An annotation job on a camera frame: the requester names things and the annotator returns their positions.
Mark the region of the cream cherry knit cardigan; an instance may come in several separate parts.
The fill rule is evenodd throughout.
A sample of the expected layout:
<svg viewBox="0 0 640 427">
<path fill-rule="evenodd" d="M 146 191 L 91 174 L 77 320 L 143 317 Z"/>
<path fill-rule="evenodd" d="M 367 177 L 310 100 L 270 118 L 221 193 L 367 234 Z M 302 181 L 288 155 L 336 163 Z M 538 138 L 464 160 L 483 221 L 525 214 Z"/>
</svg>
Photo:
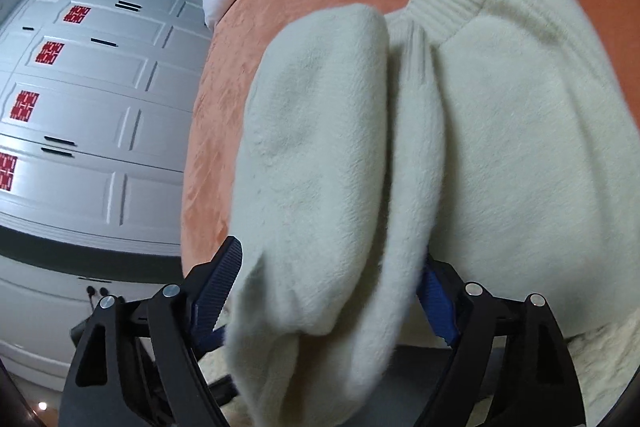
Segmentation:
<svg viewBox="0 0 640 427">
<path fill-rule="evenodd" d="M 258 426 L 336 426 L 416 309 L 425 261 L 565 336 L 639 306 L 639 131 L 577 0 L 311 13 L 267 46 L 229 232 L 230 373 Z"/>
</svg>

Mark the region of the cream fluffy fleece blanket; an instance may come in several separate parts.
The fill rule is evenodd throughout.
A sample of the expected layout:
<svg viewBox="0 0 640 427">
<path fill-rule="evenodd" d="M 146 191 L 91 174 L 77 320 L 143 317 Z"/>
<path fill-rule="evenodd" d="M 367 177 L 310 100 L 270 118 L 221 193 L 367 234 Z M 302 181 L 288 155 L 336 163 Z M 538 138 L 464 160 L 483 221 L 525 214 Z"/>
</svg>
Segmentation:
<svg viewBox="0 0 640 427">
<path fill-rule="evenodd" d="M 416 320 L 418 323 L 418 319 L 422 319 L 420 313 L 416 319 L 411 320 Z M 420 331 L 418 324 L 413 326 L 410 323 L 404 334 L 411 340 L 426 341 L 427 332 L 426 325 Z M 586 425 L 597 426 L 620 399 L 638 369 L 639 309 L 624 321 L 593 329 L 587 334 L 568 340 L 568 347 L 582 388 L 582 399 L 584 399 L 587 416 Z M 479 426 L 486 419 L 498 381 L 503 355 L 501 348 L 500 341 L 496 340 L 494 350 L 491 352 L 489 369 L 480 391 L 480 402 L 475 404 L 467 426 Z M 228 374 L 222 348 L 205 355 L 198 364 L 209 384 Z M 230 426 L 254 426 L 254 421 L 250 418 L 246 405 L 240 397 L 223 405 L 221 410 Z"/>
</svg>

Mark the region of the white low cabinet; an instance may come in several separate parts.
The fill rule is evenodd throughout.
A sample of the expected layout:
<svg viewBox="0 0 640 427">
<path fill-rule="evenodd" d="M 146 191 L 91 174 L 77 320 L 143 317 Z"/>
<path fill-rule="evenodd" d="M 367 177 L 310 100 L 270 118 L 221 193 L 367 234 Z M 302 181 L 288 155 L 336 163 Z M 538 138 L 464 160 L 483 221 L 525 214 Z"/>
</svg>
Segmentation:
<svg viewBox="0 0 640 427">
<path fill-rule="evenodd" d="M 9 372 L 54 391 L 64 388 L 75 346 L 70 330 L 104 295 L 139 300 L 158 284 L 87 279 L 2 258 L 1 358 Z"/>
</svg>

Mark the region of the white wardrobe with red stickers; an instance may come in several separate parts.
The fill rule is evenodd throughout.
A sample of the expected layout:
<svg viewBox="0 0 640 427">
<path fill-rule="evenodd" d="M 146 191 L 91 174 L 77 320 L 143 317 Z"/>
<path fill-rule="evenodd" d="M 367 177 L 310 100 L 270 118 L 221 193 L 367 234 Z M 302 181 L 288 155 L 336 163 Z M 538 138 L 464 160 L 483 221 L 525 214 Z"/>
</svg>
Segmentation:
<svg viewBox="0 0 640 427">
<path fill-rule="evenodd" d="M 1 26 L 1 223 L 176 257 L 200 0 L 21 0 Z"/>
</svg>

